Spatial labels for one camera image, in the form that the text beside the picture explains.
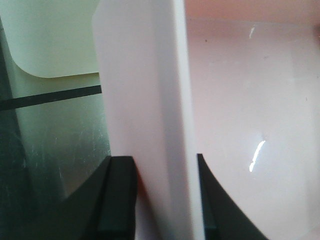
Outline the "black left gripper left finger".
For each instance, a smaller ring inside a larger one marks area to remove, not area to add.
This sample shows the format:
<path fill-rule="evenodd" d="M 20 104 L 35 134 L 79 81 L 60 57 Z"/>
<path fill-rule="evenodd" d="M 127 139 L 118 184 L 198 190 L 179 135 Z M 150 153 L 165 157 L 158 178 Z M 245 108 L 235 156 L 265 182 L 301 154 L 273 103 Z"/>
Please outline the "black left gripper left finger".
<path fill-rule="evenodd" d="M 106 158 L 63 203 L 61 240 L 133 240 L 137 168 L 131 156 Z"/>

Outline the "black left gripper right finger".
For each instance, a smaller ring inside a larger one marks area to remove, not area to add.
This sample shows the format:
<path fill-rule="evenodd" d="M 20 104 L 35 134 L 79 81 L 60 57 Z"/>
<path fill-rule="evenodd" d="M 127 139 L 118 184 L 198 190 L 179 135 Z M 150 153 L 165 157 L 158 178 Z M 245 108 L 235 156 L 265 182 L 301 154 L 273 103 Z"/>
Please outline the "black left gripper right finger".
<path fill-rule="evenodd" d="M 205 239 L 266 240 L 220 185 L 201 153 L 197 161 Z"/>

